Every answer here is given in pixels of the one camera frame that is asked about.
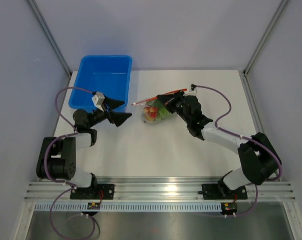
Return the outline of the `aluminium corner post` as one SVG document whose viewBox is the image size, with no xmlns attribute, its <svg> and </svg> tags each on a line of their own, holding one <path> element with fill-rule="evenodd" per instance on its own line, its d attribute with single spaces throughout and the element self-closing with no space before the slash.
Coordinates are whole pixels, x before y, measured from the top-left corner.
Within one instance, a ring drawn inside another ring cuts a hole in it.
<svg viewBox="0 0 302 240">
<path fill-rule="evenodd" d="M 34 14 L 38 24 L 40 25 L 40 28 L 42 29 L 42 32 L 44 33 L 47 41 L 49 42 L 51 48 L 53 49 L 53 52 L 55 53 L 57 59 L 59 60 L 59 63 L 61 64 L 68 78 L 70 79 L 73 71 L 67 64 L 67 61 L 65 60 L 60 48 L 58 47 L 57 42 L 53 37 L 53 34 L 51 33 L 50 28 L 38 4 L 36 3 L 35 0 L 26 0 L 26 3 L 30 7 L 31 12 Z"/>
<path fill-rule="evenodd" d="M 279 5 L 277 6 L 272 18 L 270 19 L 266 29 L 264 30 L 252 56 L 250 57 L 249 62 L 247 63 L 246 67 L 243 70 L 243 74 L 245 77 L 248 77 L 251 69 L 253 68 L 255 62 L 257 61 L 259 55 L 261 54 L 264 46 L 266 45 L 268 39 L 270 38 L 272 32 L 274 31 L 281 15 L 283 14 L 284 10 L 286 9 L 290 0 L 281 0 Z"/>
</svg>

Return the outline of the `left aluminium corner post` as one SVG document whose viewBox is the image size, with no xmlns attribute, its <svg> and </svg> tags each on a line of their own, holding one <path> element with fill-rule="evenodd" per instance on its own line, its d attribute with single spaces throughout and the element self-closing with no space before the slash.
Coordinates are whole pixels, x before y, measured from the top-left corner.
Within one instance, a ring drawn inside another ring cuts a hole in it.
<svg viewBox="0 0 302 240">
<path fill-rule="evenodd" d="M 40 25 L 40 28 L 42 29 L 42 32 L 44 33 L 47 41 L 49 42 L 51 48 L 53 49 L 53 52 L 55 53 L 57 59 L 59 60 L 59 63 L 61 64 L 68 78 L 70 79 L 73 71 L 67 64 L 67 61 L 65 60 L 60 48 L 58 47 L 57 42 L 53 37 L 53 34 L 51 33 L 50 28 L 38 4 L 36 3 L 35 0 L 26 0 L 26 3 L 30 7 L 31 12 L 34 14 L 38 24 Z"/>
</svg>

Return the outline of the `right small circuit board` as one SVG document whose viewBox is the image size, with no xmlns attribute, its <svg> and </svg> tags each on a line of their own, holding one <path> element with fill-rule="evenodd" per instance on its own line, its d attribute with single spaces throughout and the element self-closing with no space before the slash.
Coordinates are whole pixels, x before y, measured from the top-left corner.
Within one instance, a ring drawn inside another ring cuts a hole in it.
<svg viewBox="0 0 302 240">
<path fill-rule="evenodd" d="M 237 212 L 238 204 L 237 202 L 222 203 L 221 210 L 224 214 L 232 215 L 233 213 Z"/>
</svg>

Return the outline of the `right side aluminium rail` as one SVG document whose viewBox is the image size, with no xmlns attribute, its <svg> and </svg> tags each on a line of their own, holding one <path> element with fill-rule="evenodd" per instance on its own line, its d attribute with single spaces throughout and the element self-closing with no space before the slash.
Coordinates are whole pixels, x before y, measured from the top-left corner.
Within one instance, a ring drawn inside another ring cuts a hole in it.
<svg viewBox="0 0 302 240">
<path fill-rule="evenodd" d="M 246 100 L 250 109 L 250 114 L 253 120 L 253 124 L 254 124 L 254 128 L 256 130 L 256 132 L 261 132 L 264 133 L 264 129 L 263 129 L 263 125 L 261 122 L 261 118 L 258 112 L 258 108 L 257 108 L 257 104 L 255 101 L 255 97 L 253 95 L 253 91 L 251 90 L 251 87 L 249 85 L 249 81 L 248 78 L 246 77 L 246 75 L 244 74 L 243 70 L 239 70 L 239 77 L 243 86 L 243 90 L 246 96 Z M 281 181 L 280 180 L 280 174 L 279 174 L 279 170 L 276 170 L 268 180 L 266 181 Z"/>
</svg>

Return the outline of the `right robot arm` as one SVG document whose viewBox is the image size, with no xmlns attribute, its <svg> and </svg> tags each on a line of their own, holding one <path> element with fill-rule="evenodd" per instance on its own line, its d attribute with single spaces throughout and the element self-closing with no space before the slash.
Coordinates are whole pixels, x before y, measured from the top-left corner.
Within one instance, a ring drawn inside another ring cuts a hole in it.
<svg viewBox="0 0 302 240">
<path fill-rule="evenodd" d="M 245 200 L 245 185 L 261 185 L 276 171 L 281 172 L 281 160 L 265 134 L 258 132 L 247 137 L 223 129 L 202 113 L 195 95 L 182 90 L 158 95 L 157 99 L 170 113 L 184 120 L 193 137 L 218 144 L 239 157 L 240 168 L 228 172 L 216 183 L 202 185 L 200 194 L 205 200 Z"/>
</svg>

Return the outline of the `right aluminium corner post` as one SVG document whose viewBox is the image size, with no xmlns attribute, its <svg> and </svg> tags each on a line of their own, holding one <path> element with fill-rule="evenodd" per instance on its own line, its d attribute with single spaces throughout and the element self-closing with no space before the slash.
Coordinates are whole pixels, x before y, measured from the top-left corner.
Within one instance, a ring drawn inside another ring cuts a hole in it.
<svg viewBox="0 0 302 240">
<path fill-rule="evenodd" d="M 257 61 L 259 55 L 261 54 L 264 46 L 266 45 L 268 39 L 270 38 L 272 32 L 274 31 L 281 15 L 283 14 L 284 10 L 286 9 L 290 0 L 281 0 L 279 5 L 277 6 L 272 18 L 270 19 L 266 29 L 264 30 L 252 56 L 250 57 L 249 62 L 247 63 L 246 67 L 243 70 L 243 74 L 245 77 L 248 77 L 251 69 L 253 68 L 255 62 Z"/>
</svg>

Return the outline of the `aluminium front rail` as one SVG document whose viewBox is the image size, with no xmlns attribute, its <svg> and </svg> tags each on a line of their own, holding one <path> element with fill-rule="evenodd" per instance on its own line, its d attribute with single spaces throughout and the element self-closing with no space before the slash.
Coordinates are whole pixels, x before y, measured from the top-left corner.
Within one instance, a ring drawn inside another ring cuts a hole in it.
<svg viewBox="0 0 302 240">
<path fill-rule="evenodd" d="M 203 202 L 199 194 L 203 184 L 212 184 L 214 178 L 199 177 L 100 177 L 99 184 L 113 184 L 113 202 Z M 25 201 L 53 201 L 68 185 L 48 180 L 30 182 Z M 253 201 L 258 193 L 259 202 L 295 202 L 295 194 L 290 182 L 264 182 L 257 189 L 246 187 L 248 199 Z"/>
</svg>

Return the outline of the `green fake lettuce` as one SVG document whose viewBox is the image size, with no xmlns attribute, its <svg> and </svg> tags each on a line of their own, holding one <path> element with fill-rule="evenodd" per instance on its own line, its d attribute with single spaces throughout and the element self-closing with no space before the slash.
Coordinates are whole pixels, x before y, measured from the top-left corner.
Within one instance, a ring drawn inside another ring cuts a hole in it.
<svg viewBox="0 0 302 240">
<path fill-rule="evenodd" d="M 165 106 L 157 99 L 154 99 L 152 101 L 147 101 L 145 103 L 145 107 L 151 107 L 151 106 L 158 108 L 157 118 L 154 121 L 161 121 L 172 116 L 172 114 L 166 110 Z"/>
</svg>

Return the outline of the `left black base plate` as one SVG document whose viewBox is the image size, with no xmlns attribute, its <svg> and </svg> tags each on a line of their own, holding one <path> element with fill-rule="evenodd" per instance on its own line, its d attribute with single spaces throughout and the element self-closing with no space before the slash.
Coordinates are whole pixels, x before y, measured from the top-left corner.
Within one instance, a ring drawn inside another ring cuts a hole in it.
<svg viewBox="0 0 302 240">
<path fill-rule="evenodd" d="M 114 198 L 114 184 L 100 183 L 90 187 L 79 187 L 71 190 L 71 200 L 112 200 Z"/>
</svg>

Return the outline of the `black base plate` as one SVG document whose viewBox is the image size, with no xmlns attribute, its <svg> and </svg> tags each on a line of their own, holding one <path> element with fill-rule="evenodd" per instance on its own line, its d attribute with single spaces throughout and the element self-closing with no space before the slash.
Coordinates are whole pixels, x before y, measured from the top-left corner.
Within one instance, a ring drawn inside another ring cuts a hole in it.
<svg viewBox="0 0 302 240">
<path fill-rule="evenodd" d="M 100 183 L 90 187 L 79 187 L 71 190 L 71 200 L 112 200 L 114 198 L 114 184 Z"/>
<path fill-rule="evenodd" d="M 225 186 L 218 183 L 205 183 L 201 185 L 198 194 L 202 195 L 204 200 L 246 200 L 248 199 L 245 186 L 241 186 L 235 190 L 229 190 Z"/>
</svg>

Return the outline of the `small circuit board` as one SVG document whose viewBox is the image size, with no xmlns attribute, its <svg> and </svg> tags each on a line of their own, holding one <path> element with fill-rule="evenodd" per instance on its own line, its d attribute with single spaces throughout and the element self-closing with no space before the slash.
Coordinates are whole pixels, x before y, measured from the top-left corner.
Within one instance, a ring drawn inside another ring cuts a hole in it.
<svg viewBox="0 0 302 240">
<path fill-rule="evenodd" d="M 238 204 L 237 202 L 222 203 L 221 210 L 224 214 L 232 215 L 233 213 L 237 212 Z"/>
<path fill-rule="evenodd" d="M 100 203 L 89 202 L 88 203 L 88 209 L 89 210 L 99 210 L 100 209 Z"/>
</svg>

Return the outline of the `red fake strawberry bunch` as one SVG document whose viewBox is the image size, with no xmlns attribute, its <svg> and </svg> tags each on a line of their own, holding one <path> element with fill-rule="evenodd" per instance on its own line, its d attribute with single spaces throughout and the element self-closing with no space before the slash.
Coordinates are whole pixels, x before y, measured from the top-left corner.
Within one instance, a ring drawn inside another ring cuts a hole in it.
<svg viewBox="0 0 302 240">
<path fill-rule="evenodd" d="M 158 108 L 146 106 L 143 108 L 143 116 L 147 121 L 154 121 L 157 118 Z"/>
</svg>

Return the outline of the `blue plastic bin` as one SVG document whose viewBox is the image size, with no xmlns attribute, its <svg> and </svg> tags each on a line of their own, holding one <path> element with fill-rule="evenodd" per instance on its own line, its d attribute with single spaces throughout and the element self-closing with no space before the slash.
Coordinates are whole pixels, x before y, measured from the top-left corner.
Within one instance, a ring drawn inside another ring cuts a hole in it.
<svg viewBox="0 0 302 240">
<path fill-rule="evenodd" d="M 128 55 L 88 55 L 82 58 L 69 98 L 69 107 L 90 113 L 96 109 L 92 95 L 78 90 L 102 92 L 105 96 L 121 100 L 116 112 L 123 112 L 128 103 L 132 58 Z"/>
</svg>

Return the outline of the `aluminium rail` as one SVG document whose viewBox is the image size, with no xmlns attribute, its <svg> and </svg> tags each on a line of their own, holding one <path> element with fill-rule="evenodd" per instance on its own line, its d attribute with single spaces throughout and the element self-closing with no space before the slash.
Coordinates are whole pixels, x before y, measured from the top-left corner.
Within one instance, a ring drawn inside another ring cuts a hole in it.
<svg viewBox="0 0 302 240">
<path fill-rule="evenodd" d="M 251 87 L 249 85 L 249 81 L 248 78 L 246 77 L 246 75 L 244 74 L 243 70 L 239 70 L 239 77 L 243 86 L 243 90 L 246 96 L 246 100 L 250 109 L 250 114 L 253 120 L 253 124 L 254 124 L 254 128 L 256 130 L 256 132 L 261 132 L 264 133 L 264 129 L 263 129 L 263 125 L 261 122 L 261 118 L 258 112 L 258 108 L 257 108 L 257 104 L 255 101 L 255 97 L 253 95 L 253 91 L 251 90 Z M 280 180 L 280 174 L 279 174 L 279 170 L 276 170 L 268 180 L 266 181 L 281 181 Z"/>
<path fill-rule="evenodd" d="M 203 184 L 212 184 L 214 178 L 199 177 L 100 177 L 99 184 L 113 184 L 113 202 L 203 202 L 199 194 Z M 48 180 L 30 182 L 25 201 L 53 201 L 68 185 Z M 248 199 L 253 201 L 258 193 L 259 202 L 295 202 L 295 194 L 290 182 L 264 182 L 257 189 L 246 187 Z"/>
</svg>

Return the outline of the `clear zip top bag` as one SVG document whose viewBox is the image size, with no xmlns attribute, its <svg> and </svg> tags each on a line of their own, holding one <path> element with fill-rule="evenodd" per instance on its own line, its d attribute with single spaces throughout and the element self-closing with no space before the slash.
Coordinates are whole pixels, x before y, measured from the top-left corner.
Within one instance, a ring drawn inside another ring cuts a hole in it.
<svg viewBox="0 0 302 240">
<path fill-rule="evenodd" d="M 131 106 L 139 109 L 140 119 L 145 124 L 157 124 L 177 116 L 176 113 L 170 113 L 157 96 L 136 101 Z"/>
</svg>

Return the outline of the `left small circuit board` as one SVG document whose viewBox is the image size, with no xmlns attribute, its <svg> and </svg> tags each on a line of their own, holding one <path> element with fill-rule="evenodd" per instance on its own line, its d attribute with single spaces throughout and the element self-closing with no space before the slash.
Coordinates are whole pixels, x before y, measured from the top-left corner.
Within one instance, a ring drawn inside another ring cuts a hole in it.
<svg viewBox="0 0 302 240">
<path fill-rule="evenodd" d="M 88 209 L 89 210 L 99 210 L 100 209 L 100 203 L 89 202 L 88 203 Z"/>
</svg>

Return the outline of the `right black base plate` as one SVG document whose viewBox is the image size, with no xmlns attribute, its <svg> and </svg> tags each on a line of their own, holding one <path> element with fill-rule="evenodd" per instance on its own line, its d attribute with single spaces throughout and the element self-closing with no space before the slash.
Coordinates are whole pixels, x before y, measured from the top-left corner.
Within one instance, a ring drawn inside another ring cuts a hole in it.
<svg viewBox="0 0 302 240">
<path fill-rule="evenodd" d="M 198 194 L 202 195 L 204 200 L 246 200 L 248 199 L 245 186 L 241 186 L 235 190 L 229 190 L 225 186 L 218 183 L 205 183 L 201 185 Z"/>
</svg>

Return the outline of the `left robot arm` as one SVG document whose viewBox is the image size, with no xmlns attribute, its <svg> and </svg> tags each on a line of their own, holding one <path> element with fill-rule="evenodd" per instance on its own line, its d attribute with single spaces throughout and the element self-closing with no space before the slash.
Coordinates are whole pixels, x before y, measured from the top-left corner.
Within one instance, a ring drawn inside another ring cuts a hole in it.
<svg viewBox="0 0 302 240">
<path fill-rule="evenodd" d="M 124 101 L 95 93 L 92 102 L 96 107 L 92 112 L 77 109 L 73 113 L 75 131 L 59 137 L 45 137 L 42 142 L 36 174 L 39 179 L 64 183 L 71 189 L 72 200 L 113 199 L 113 184 L 98 183 L 93 173 L 77 166 L 77 150 L 89 148 L 97 141 L 97 131 L 93 128 L 104 120 L 119 127 L 131 113 L 116 112 Z"/>
</svg>

